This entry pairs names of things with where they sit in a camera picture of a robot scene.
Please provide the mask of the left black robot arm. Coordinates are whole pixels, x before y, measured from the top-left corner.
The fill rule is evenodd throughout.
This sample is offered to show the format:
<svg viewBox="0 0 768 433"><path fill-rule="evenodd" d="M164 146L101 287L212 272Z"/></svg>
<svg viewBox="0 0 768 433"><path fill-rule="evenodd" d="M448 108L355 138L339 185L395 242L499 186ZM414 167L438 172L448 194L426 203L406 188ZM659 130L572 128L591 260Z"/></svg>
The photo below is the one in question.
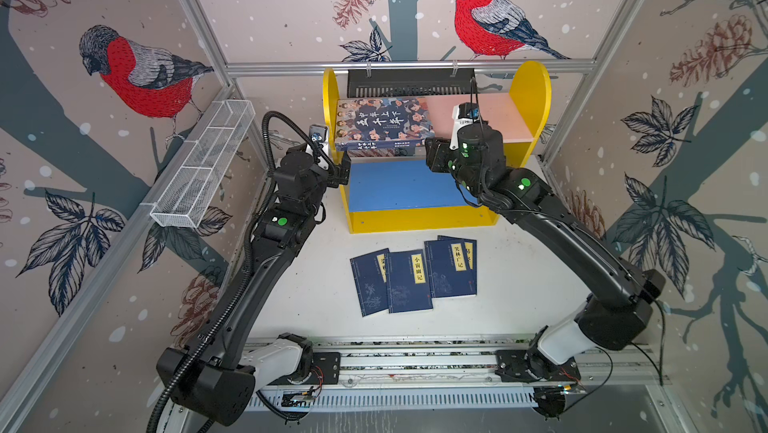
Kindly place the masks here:
<svg viewBox="0 0 768 433"><path fill-rule="evenodd" d="M325 218L327 189L349 181L351 159L320 163L322 150L287 152L269 176L272 190L246 229L245 259L235 283L222 295L211 317L180 349L167 348L157 362L164 389L150 414L147 431L158 429L169 402L214 423L232 425L261 388L287 376L306 378L312 368L312 343L281 334L258 349L256 359L242 363L252 326L277 281L299 255L315 226Z"/></svg>

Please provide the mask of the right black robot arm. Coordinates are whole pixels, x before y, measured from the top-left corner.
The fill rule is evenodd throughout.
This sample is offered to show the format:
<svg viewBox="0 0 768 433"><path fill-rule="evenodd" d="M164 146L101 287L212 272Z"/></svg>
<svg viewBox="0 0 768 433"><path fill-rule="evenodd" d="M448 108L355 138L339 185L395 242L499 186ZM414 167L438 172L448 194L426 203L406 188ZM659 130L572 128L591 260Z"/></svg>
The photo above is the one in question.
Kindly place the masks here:
<svg viewBox="0 0 768 433"><path fill-rule="evenodd" d="M620 351L647 328L664 276L613 252L532 170L507 165L499 131L480 121L461 127L456 141L428 138L425 148L431 171L450 174L460 192L539 240L589 290L577 311L536 334L521 360L500 365L501 377L549 381L575 355L592 347Z"/></svg>

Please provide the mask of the illustrated colourful cover book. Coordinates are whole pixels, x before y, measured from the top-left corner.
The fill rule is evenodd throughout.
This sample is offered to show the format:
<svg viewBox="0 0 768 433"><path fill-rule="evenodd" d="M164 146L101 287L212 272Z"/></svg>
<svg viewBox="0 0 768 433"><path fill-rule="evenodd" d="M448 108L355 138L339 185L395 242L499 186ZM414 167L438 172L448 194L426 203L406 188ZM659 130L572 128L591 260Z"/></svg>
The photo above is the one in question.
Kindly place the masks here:
<svg viewBox="0 0 768 433"><path fill-rule="evenodd" d="M434 136L425 97L352 98L337 103L337 151L419 147Z"/></svg>

